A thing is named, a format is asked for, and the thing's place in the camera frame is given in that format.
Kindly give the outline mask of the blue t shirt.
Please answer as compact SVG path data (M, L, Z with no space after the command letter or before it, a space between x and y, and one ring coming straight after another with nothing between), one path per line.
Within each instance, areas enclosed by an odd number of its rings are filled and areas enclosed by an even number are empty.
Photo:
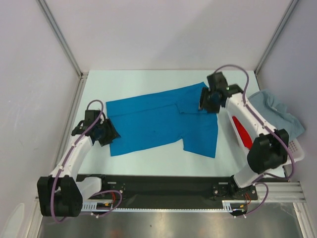
M185 151L216 156L217 115L199 110L205 83L169 91L106 102L106 112L120 135L110 154L135 151L183 141Z

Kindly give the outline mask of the grey t shirt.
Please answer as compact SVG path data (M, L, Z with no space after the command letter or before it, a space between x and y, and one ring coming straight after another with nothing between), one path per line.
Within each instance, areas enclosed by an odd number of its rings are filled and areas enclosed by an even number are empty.
M287 105L269 90L256 92L248 99L267 122L278 130L285 129L289 134L290 141L305 132L299 120L287 111Z

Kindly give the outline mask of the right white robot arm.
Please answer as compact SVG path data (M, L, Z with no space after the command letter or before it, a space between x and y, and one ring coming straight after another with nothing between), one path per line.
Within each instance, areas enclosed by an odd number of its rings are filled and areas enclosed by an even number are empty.
M237 84L228 85L221 71L208 75L207 81L199 108L208 113L225 108L246 155L246 165L228 183L229 195L240 199L267 172L287 162L289 134L271 125L247 99L246 91Z

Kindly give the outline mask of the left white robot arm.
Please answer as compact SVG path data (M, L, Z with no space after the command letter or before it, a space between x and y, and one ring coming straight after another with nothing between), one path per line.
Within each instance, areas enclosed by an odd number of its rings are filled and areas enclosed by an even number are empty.
M119 138L110 119L100 110L86 110L71 132L70 142L62 159L46 177L37 182L40 210L46 217L77 217L84 200L96 195L104 198L109 185L99 177L77 182L80 167L88 152L98 142L101 146Z

